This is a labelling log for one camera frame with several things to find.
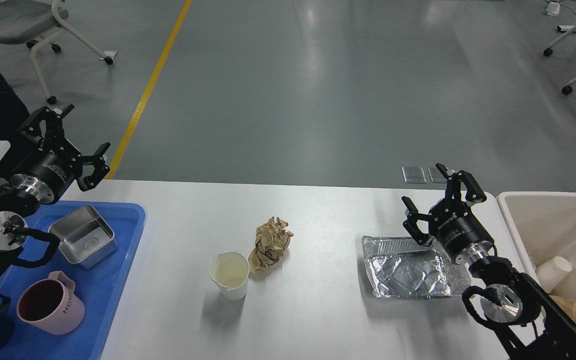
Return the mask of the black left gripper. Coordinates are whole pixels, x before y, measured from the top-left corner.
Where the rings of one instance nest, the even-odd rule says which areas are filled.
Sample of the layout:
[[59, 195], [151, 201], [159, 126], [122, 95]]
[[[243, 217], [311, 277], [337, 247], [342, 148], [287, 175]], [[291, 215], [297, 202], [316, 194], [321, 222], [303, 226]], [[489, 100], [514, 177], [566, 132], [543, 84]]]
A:
[[[63, 119], [73, 109], [73, 104], [62, 110], [43, 106], [16, 130], [38, 149], [14, 168], [9, 182], [14, 189], [34, 196], [41, 205], [59, 201], [75, 180], [80, 191], [87, 192], [110, 173], [105, 158], [110, 142], [100, 144], [92, 155], [82, 155], [66, 138]], [[83, 176], [85, 166], [92, 166], [93, 171]]]

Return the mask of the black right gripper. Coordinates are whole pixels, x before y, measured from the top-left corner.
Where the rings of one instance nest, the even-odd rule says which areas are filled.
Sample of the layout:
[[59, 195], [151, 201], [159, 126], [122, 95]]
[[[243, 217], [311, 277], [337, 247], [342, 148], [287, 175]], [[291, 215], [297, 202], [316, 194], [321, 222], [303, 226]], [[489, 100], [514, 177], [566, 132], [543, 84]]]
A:
[[[429, 214], [423, 214], [411, 198], [402, 196], [406, 207], [402, 225], [419, 246], [427, 248], [438, 240], [451, 261], [465, 265], [476, 253], [489, 253], [494, 247], [493, 237], [470, 208], [485, 202], [487, 196], [470, 172], [455, 171], [440, 162], [435, 167], [446, 179], [444, 198], [430, 208]], [[430, 233], [420, 230], [418, 221], [429, 223]]]

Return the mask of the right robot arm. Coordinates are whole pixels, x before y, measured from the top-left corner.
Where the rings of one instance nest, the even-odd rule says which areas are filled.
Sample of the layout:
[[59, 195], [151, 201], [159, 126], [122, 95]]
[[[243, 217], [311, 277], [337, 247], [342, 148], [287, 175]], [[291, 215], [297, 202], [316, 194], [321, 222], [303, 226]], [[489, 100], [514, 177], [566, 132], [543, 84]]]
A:
[[472, 205], [487, 200], [473, 174], [435, 166], [446, 180], [444, 197], [421, 213], [403, 196], [403, 228], [418, 245], [437, 241], [453, 264], [483, 281], [485, 287], [462, 292], [462, 303], [474, 321], [494, 332], [511, 360], [576, 360], [576, 322], [534, 278], [498, 256], [493, 237], [473, 214]]

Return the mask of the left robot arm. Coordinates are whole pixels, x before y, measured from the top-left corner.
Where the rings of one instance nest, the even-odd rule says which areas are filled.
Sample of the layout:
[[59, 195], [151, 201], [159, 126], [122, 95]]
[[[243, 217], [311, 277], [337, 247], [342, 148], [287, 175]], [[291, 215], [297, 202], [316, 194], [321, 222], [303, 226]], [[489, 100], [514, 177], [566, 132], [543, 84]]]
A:
[[74, 109], [60, 112], [41, 107], [18, 128], [34, 144], [7, 174], [10, 188], [0, 192], [0, 277], [10, 266], [37, 268], [48, 264], [59, 241], [55, 235], [30, 228], [26, 217], [41, 205], [57, 203], [73, 183], [80, 191], [91, 191], [110, 172], [102, 143], [91, 155], [83, 155], [67, 138], [64, 118]]

